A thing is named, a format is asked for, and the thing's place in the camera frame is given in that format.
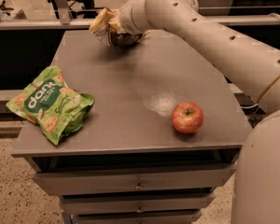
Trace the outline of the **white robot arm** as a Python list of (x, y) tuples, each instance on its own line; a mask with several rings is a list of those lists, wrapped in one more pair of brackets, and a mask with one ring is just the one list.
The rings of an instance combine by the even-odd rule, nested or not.
[(197, 0), (129, 0), (119, 20), (179, 36), (267, 113), (240, 152), (231, 224), (280, 224), (280, 50), (203, 17)]

